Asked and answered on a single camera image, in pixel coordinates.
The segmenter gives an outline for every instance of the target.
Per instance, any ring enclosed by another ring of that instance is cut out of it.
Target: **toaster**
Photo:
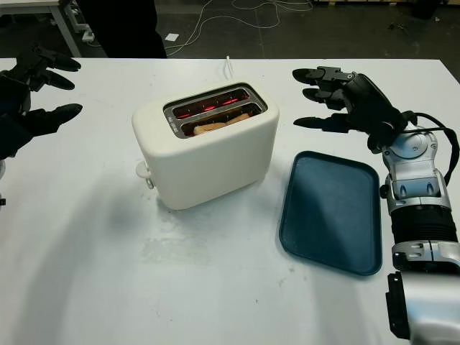
[[[254,83],[152,101],[132,117],[145,162],[137,174],[180,210],[253,183],[268,170],[279,111]]]

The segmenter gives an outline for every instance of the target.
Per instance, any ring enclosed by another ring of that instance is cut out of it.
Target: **silver robotic arm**
[[[388,276],[390,330],[414,345],[460,345],[460,244],[446,189],[459,157],[454,131],[432,116],[400,113],[365,75],[330,67],[295,70],[293,75],[318,86],[304,89],[306,98],[348,111],[294,124],[326,132],[366,132],[368,148],[382,153],[389,171],[380,196],[392,218],[392,258],[399,270]],[[439,127],[417,126],[417,115]],[[433,132],[440,129],[453,147],[445,177],[434,165],[438,141]]]
[[[432,132],[401,134],[383,147],[390,173],[380,192],[400,270],[388,277],[390,329],[416,345],[460,344],[460,244],[446,183],[434,165],[437,148]]]

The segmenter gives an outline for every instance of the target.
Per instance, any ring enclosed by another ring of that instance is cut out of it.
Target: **blue tray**
[[[286,252],[358,275],[382,266],[379,177],[361,162],[317,152],[293,164],[280,224]]]

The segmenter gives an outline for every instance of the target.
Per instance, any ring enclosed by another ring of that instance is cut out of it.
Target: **desk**
[[[44,87],[36,108],[83,112],[6,162],[0,190],[0,344],[395,345],[385,292],[393,244],[382,202],[383,266],[358,277],[286,254],[278,239],[294,156],[303,150],[387,171],[366,134],[293,126],[326,117],[295,68],[367,74],[402,110],[460,132],[460,85],[437,60],[234,60],[236,77],[264,86],[280,107],[264,180],[185,211],[170,211],[134,169],[142,160],[131,115],[150,100],[226,79],[224,60],[80,60],[63,73],[74,91]],[[0,70],[14,61],[0,60]],[[445,172],[450,146],[438,135]],[[458,224],[460,174],[448,187]]]
[[[64,37],[70,52],[76,58],[81,57],[75,40],[73,39],[70,28],[65,21],[63,6],[68,4],[62,0],[1,0],[1,14],[31,14],[31,13],[51,13],[56,21],[61,34]]]

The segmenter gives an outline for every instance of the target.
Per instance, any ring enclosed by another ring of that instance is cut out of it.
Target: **power cord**
[[[415,113],[415,115],[432,121],[434,124],[438,125],[438,127],[411,129],[408,131],[403,131],[403,133],[424,133],[424,132],[443,131],[447,139],[451,143],[451,146],[452,146],[451,159],[448,164],[447,173],[444,175],[444,180],[446,181],[446,185],[448,185],[449,181],[451,180],[452,172],[454,171],[457,165],[457,162],[459,161],[459,157],[460,157],[460,146],[459,146],[459,141],[457,139],[457,135],[453,129],[445,127],[441,121],[437,120],[435,117],[431,115],[428,115],[425,113]]]
[[[192,45],[193,43],[195,43],[198,40],[198,38],[200,38],[200,36],[201,36],[201,30],[203,29],[203,25],[206,22],[209,22],[209,21],[214,20],[214,19],[230,18],[230,19],[234,19],[234,20],[236,20],[238,22],[241,22],[241,23],[243,23],[245,25],[248,25],[250,27],[254,27],[256,29],[272,29],[273,27],[277,27],[281,23],[280,13],[278,12],[279,7],[283,8],[283,9],[287,9],[289,11],[294,11],[294,12],[307,12],[307,11],[311,11],[313,9],[313,5],[312,5],[310,0],[305,0],[305,1],[301,1],[301,2],[289,2],[289,1],[280,1],[280,0],[266,0],[265,2],[262,2],[261,4],[259,4],[257,6],[254,6],[254,7],[240,7],[240,6],[237,6],[235,4],[236,0],[232,0],[231,5],[235,9],[243,9],[243,10],[253,10],[253,9],[258,9],[258,8],[260,8],[262,6],[265,6],[265,5],[273,5],[274,8],[275,8],[275,14],[276,14],[277,21],[276,21],[275,24],[267,25],[267,26],[254,25],[254,24],[245,22],[244,20],[242,20],[240,18],[236,18],[236,17],[232,17],[232,16],[215,16],[215,17],[207,18],[207,19],[201,21],[201,18],[203,18],[204,10],[212,2],[213,2],[213,0],[209,0],[201,8],[200,16],[199,16],[198,21],[196,23],[195,29],[193,30],[192,34],[190,35],[190,37],[187,39],[187,41],[183,45],[171,45],[171,46],[165,48],[166,50],[173,49],[173,48],[178,48],[174,52],[167,54],[167,56],[172,56],[175,53],[181,51],[184,47],[187,47],[187,46]],[[300,5],[305,6],[306,5],[307,8],[306,9],[293,9],[293,8],[287,7],[285,5],[298,5],[298,6],[300,6]],[[192,38],[195,35],[197,29],[198,29],[198,35],[192,40]]]

